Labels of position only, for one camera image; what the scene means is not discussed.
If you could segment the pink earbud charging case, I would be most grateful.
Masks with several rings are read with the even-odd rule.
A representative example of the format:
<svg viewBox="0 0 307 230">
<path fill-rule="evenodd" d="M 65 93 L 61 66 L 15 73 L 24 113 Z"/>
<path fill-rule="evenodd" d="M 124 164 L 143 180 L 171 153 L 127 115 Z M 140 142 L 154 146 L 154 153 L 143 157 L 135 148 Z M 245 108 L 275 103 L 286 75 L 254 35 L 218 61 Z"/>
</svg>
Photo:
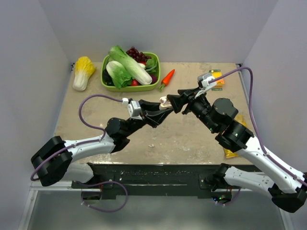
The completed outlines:
<svg viewBox="0 0 307 230">
<path fill-rule="evenodd" d="M 172 104 L 170 103 L 170 101 L 167 99 L 166 96 L 163 96 L 159 99 L 159 109 L 160 110 L 165 110 L 165 109 L 169 109 L 172 108 Z"/>
</svg>

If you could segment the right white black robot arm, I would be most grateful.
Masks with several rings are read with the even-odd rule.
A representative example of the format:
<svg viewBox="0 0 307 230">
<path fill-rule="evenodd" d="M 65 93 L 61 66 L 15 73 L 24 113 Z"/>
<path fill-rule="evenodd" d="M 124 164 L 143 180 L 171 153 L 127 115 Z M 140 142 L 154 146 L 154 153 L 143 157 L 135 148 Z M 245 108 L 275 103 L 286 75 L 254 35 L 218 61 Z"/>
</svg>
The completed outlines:
<svg viewBox="0 0 307 230">
<path fill-rule="evenodd" d="M 206 93 L 197 89 L 179 90 L 178 95 L 167 95 L 175 113 L 192 112 L 225 149 L 253 163 L 263 172 L 245 172 L 234 166 L 224 166 L 217 173 L 214 184 L 219 188 L 239 186 L 269 196 L 280 209 L 289 213 L 298 211 L 307 200 L 307 175 L 277 157 L 261 144 L 260 139 L 235 120 L 238 110 L 227 98 L 218 98 L 213 104 Z"/>
</svg>

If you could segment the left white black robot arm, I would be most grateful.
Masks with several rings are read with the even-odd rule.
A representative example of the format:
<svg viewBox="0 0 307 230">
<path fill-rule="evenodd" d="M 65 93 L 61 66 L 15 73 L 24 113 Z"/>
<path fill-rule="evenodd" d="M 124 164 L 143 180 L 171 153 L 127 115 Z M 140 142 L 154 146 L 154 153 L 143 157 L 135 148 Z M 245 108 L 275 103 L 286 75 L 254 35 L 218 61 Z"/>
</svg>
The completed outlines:
<svg viewBox="0 0 307 230">
<path fill-rule="evenodd" d="M 109 119 L 105 128 L 99 128 L 103 133 L 93 138 L 63 140 L 60 136 L 52 137 L 31 158 L 34 167 L 31 181 L 51 186 L 67 179 L 94 188 L 99 184 L 98 174 L 93 172 L 89 164 L 77 164 L 78 160 L 123 150 L 130 142 L 130 135 L 145 125 L 158 127 L 173 112 L 171 106 L 162 107 L 161 103 L 128 98 L 117 101 L 127 107 L 130 115 L 128 119 Z"/>
</svg>

